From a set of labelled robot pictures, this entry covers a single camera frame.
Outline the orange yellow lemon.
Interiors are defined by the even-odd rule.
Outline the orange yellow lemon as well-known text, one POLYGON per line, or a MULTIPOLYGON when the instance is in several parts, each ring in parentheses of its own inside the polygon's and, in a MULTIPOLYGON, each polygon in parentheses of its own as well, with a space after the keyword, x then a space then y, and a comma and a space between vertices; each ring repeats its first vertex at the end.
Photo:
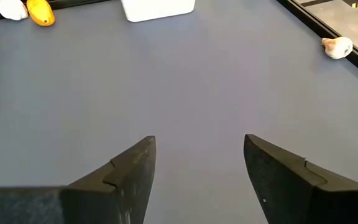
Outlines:
POLYGON ((27 10, 31 19, 40 26, 51 26, 55 16, 47 0, 27 0, 27 10))

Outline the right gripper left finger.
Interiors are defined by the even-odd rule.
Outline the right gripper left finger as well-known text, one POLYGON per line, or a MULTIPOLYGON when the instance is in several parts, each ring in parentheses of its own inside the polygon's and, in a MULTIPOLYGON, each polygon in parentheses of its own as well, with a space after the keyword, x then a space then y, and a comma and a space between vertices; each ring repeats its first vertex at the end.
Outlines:
POLYGON ((68 185, 0 187, 0 224, 143 224, 155 164, 146 136, 68 185))

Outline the dark grey table mat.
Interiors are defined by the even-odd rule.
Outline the dark grey table mat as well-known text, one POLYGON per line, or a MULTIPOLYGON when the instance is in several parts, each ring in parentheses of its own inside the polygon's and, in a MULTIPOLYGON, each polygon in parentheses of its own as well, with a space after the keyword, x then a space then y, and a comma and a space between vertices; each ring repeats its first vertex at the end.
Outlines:
POLYGON ((0 20, 0 186, 66 185, 142 138, 145 224, 265 224, 255 134, 358 182, 358 68, 276 0, 196 0, 129 22, 118 1, 0 20))

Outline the large white garlic bulb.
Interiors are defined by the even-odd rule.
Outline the large white garlic bulb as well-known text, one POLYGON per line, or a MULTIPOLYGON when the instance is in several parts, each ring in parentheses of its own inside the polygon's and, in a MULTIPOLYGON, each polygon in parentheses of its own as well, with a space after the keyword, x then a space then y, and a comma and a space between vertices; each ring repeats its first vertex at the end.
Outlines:
POLYGON ((28 18, 27 8, 21 0, 0 0, 0 14, 13 21, 28 18))

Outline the tan garlic bulb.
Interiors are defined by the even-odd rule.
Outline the tan garlic bulb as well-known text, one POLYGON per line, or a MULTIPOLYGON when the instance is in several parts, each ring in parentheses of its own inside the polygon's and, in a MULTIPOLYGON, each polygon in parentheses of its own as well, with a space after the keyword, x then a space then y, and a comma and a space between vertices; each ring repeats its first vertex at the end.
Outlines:
POLYGON ((348 37, 322 38, 321 45, 324 47, 325 54, 334 60, 347 57, 354 46, 353 41, 348 37))

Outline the white plastic basket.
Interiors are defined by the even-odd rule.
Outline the white plastic basket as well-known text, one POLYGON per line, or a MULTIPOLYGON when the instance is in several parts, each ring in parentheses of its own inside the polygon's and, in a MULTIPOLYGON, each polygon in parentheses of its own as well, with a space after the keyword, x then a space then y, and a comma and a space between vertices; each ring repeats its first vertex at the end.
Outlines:
POLYGON ((126 19, 142 22, 191 13, 196 0, 121 0, 126 19))

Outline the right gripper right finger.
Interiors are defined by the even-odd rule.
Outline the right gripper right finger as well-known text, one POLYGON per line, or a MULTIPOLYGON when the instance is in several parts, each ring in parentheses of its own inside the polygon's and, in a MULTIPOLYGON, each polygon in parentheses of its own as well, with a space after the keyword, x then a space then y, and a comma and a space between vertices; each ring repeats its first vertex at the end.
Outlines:
POLYGON ((268 224, 358 224, 358 182, 254 134, 244 160, 268 224))

